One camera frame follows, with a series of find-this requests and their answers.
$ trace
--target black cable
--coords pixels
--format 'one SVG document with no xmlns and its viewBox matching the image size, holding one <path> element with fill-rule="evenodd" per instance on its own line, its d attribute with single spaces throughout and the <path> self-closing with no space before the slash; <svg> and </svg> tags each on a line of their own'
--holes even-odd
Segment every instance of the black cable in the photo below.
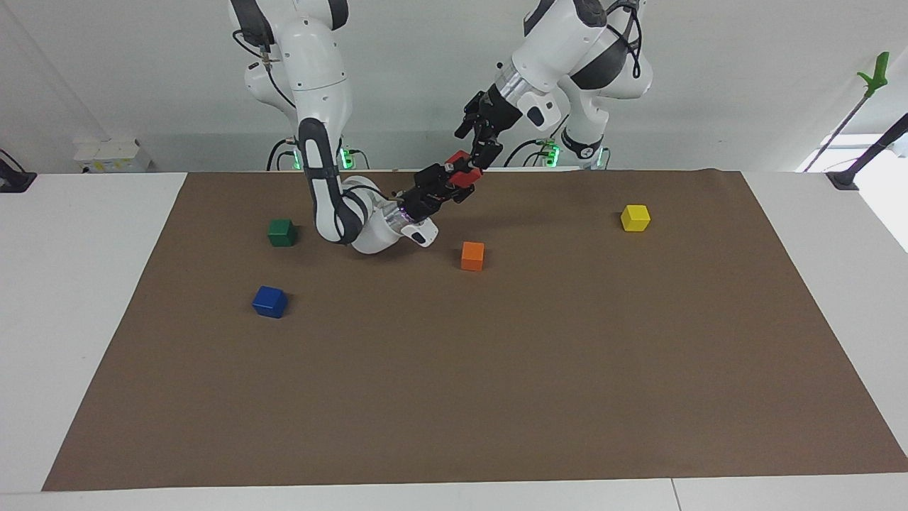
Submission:
<svg viewBox="0 0 908 511">
<path fill-rule="evenodd" d="M 543 151 L 539 151 L 538 153 L 533 153 L 532 155 L 527 156 L 527 159 L 523 161 L 523 166 L 527 166 L 527 164 L 529 163 L 529 158 L 532 158 L 533 156 L 535 156 L 536 161 L 539 161 L 539 157 L 545 156 L 546 154 L 547 153 L 545 153 Z"/>
<path fill-rule="evenodd" d="M 560 130 L 561 126 L 565 125 L 565 123 L 567 122 L 568 117 L 570 117 L 570 114 L 565 115 L 565 118 L 561 119 L 561 124 L 559 124 L 558 127 L 555 128 L 555 131 L 553 131 L 552 134 L 548 136 L 548 138 L 555 138 L 555 135 L 558 134 L 558 130 Z"/>
<path fill-rule="evenodd" d="M 253 51 L 250 47 L 248 47 L 247 45 L 245 45 L 245 44 L 240 40 L 239 37 L 237 37 L 237 35 L 239 35 L 239 34 L 242 34 L 242 30 L 234 30 L 234 31 L 233 31 L 233 40 L 236 41 L 236 44 L 237 44 L 237 45 L 240 45 L 240 47 L 241 47 L 242 49 L 244 49 L 244 50 L 246 50 L 247 52 L 249 52 L 250 55 L 254 55 L 256 58 L 260 58 L 260 59 L 261 59 L 261 58 L 262 58 L 262 55 L 260 55 L 260 54 L 256 53 L 255 51 Z M 284 98 L 284 101 L 286 101 L 288 105 L 292 106 L 293 108 L 296 108 L 296 105 L 293 104 L 293 102 L 290 100 L 290 98 L 287 97 L 287 95 L 283 93 L 283 91 L 281 90 L 280 87 L 278 87 L 277 82 L 274 81 L 274 75 L 271 74 L 271 65 L 270 65 L 270 64 L 265 64 L 265 72 L 268 73 L 268 79 L 271 80 L 271 85 L 274 86 L 274 90 L 278 91 L 278 94 L 281 95 L 282 98 Z"/>
<path fill-rule="evenodd" d="M 280 94 L 281 97 L 284 98 L 284 101 L 286 101 L 288 105 L 292 106 L 293 108 L 296 108 L 296 105 L 293 104 L 293 102 L 290 100 L 290 98 L 287 97 L 287 95 L 283 93 L 281 88 L 278 87 L 277 83 L 274 81 L 274 75 L 271 74 L 271 67 L 269 65 L 265 66 L 265 71 L 268 73 L 268 79 L 271 80 L 271 84 L 274 85 L 274 90 L 278 91 L 278 94 Z"/>
<path fill-rule="evenodd" d="M 281 158 L 285 156 L 293 156 L 293 151 L 284 151 L 281 155 L 278 156 L 278 170 L 281 170 Z"/>
<path fill-rule="evenodd" d="M 535 140 L 535 139 L 534 139 L 534 140 L 528 140 L 528 141 L 524 142 L 523 144 L 518 145 L 518 146 L 517 146 L 517 149 L 514 149 L 513 151 L 511 151 L 510 156 L 508 156 L 508 159 L 505 160 L 505 165 L 504 165 L 504 166 L 510 165 L 510 161 L 513 160 L 513 159 L 514 159 L 514 156 L 516 156 L 517 153 L 520 152 L 520 149 L 523 149 L 524 147 L 527 147 L 528 145 L 533 145 L 533 144 L 538 145 L 538 144 L 539 144 L 539 141 L 538 141 L 538 140 Z"/>
<path fill-rule="evenodd" d="M 366 170 L 372 170 L 372 166 L 369 165 L 369 157 L 366 156 L 366 153 L 363 152 L 361 149 L 351 149 L 350 154 L 351 155 L 362 155 L 362 159 L 366 160 Z"/>
<path fill-rule="evenodd" d="M 7 158 L 9 158 L 9 161 L 13 162 L 13 163 L 15 164 L 15 166 L 19 167 L 19 170 L 22 171 L 23 174 L 25 174 L 25 167 L 23 167 L 22 164 L 20 164 L 19 162 L 17 162 L 17 161 L 15 160 L 15 158 L 13 158 L 13 155 L 10 155 L 9 153 L 7 153 L 7 152 L 6 152 L 5 150 L 3 150 L 3 149 L 0 149 L 0 153 L 2 153 L 4 156 L 6 156 Z"/>
<path fill-rule="evenodd" d="M 640 56 L 643 54 L 643 28 L 640 26 L 640 17 L 637 15 L 637 9 L 631 6 L 628 8 L 630 9 L 630 19 L 634 22 L 634 27 L 637 29 L 637 40 L 631 43 L 624 34 L 618 32 L 612 25 L 608 26 L 608 30 L 610 30 L 619 41 L 624 43 L 630 56 L 634 58 L 634 78 L 637 79 L 643 74 L 643 69 L 640 67 Z"/>
<path fill-rule="evenodd" d="M 277 155 L 278 149 L 280 149 L 281 146 L 285 144 L 287 144 L 287 139 L 282 138 L 280 142 L 278 142 L 274 145 L 274 147 L 271 148 L 271 153 L 268 155 L 268 165 L 265 167 L 266 172 L 271 171 L 271 164 L 274 163 L 274 155 Z"/>
<path fill-rule="evenodd" d="M 237 45 L 240 45 L 240 47 L 242 47 L 242 49 L 244 49 L 244 50 L 246 50 L 247 52 L 249 52 L 250 54 L 254 55 L 256 58 L 262 58 L 261 55 L 259 55 L 259 54 L 255 53 L 254 51 L 252 51 L 252 50 L 250 49 L 250 47 L 248 47 L 247 45 L 245 45 L 245 44 L 240 40 L 240 38 L 237 37 L 237 35 L 239 35 L 239 34 L 242 34 L 242 30 L 235 30 L 235 31 L 233 32 L 233 40 L 236 41 L 236 44 L 237 44 Z"/>
<path fill-rule="evenodd" d="M 353 191 L 353 190 L 360 190 L 360 189 L 371 190 L 371 191 L 375 192 L 376 194 L 378 194 L 381 198 L 385 199 L 386 201 L 392 201 L 392 200 L 393 200 L 393 199 L 389 199 L 388 196 L 387 196 L 387 195 L 384 195 L 379 189 L 373 188 L 373 187 L 371 187 L 371 186 L 369 186 L 369 185 L 355 185 L 355 186 L 351 186 L 350 188 L 347 188 L 346 190 L 344 190 L 344 193 L 351 192 L 351 191 Z"/>
</svg>

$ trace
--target brown work surface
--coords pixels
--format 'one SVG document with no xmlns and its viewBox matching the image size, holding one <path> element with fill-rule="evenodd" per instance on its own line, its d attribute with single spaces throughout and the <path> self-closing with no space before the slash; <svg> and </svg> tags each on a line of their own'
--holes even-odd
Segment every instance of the brown work surface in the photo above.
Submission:
<svg viewBox="0 0 908 511">
<path fill-rule="evenodd" d="M 45 490 L 908 471 L 738 173 L 487 175 L 377 256 L 310 219 L 300 174 L 189 175 Z"/>
</svg>

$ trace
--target white wall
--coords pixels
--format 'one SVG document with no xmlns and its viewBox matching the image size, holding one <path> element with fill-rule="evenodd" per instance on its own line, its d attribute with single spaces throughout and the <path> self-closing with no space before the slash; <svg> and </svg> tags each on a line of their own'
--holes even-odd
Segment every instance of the white wall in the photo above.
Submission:
<svg viewBox="0 0 908 511">
<path fill-rule="evenodd" d="M 105 133 L 138 138 L 158 170 L 261 168 L 290 132 L 245 91 L 249 59 L 230 39 L 226 0 L 3 2 Z M 400 168 L 466 147 L 450 135 L 461 108 L 519 45 L 535 4 L 350 0 L 347 141 L 373 166 Z M 613 102 L 612 167 L 795 168 L 860 97 L 854 72 L 908 47 L 906 17 L 903 0 L 650 0 L 656 81 L 641 100 Z M 34 170 L 69 171 L 71 139 L 92 129 L 11 39 L 0 33 L 0 145 Z M 524 122 L 503 141 L 536 136 Z"/>
</svg>

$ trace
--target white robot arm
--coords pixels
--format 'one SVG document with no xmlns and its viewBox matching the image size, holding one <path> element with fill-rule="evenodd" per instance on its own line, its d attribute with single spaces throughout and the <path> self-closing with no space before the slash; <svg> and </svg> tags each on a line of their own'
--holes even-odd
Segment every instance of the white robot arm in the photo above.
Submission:
<svg viewBox="0 0 908 511">
<path fill-rule="evenodd" d="M 242 34 L 258 48 L 262 60 L 246 71 L 247 87 L 263 103 L 282 110 L 293 126 L 319 234 L 364 254 L 378 253 L 403 236 L 431 245 L 438 228 L 428 215 L 405 207 L 406 194 L 389 199 L 362 176 L 341 182 L 337 154 L 352 101 L 332 31 L 346 24 L 347 1 L 231 0 L 231 8 L 238 28 L 234 35 Z M 420 195 L 411 192 L 411 197 Z"/>
<path fill-rule="evenodd" d="M 498 134 L 522 116 L 540 131 L 562 118 L 561 88 L 571 117 L 562 134 L 583 166 L 596 159 L 608 122 L 602 98 L 637 98 L 652 84 L 653 69 L 640 48 L 646 0 L 540 0 L 524 18 L 523 45 L 499 65 L 495 84 L 464 108 L 456 132 L 474 132 L 470 162 L 488 168 L 501 152 Z"/>
<path fill-rule="evenodd" d="M 501 152 L 499 133 L 524 115 L 539 130 L 558 123 L 562 115 L 552 94 L 558 87 L 572 114 L 562 140 L 582 161 L 593 160 L 608 120 L 601 98 L 640 97 L 652 81 L 640 53 L 646 0 L 611 1 L 605 7 L 600 0 L 540 0 L 524 20 L 524 44 L 499 66 L 495 84 L 464 108 L 455 135 L 472 131 L 472 152 L 423 169 L 410 190 L 393 198 L 362 176 L 341 182 L 337 166 L 352 102 L 332 32 L 347 22 L 347 0 L 231 0 L 231 18 L 234 37 L 242 35 L 257 51 L 246 49 L 261 59 L 246 71 L 247 87 L 291 122 L 319 234 L 375 254 L 404 236 L 431 245 L 438 228 L 430 217 L 473 193 Z"/>
</svg>

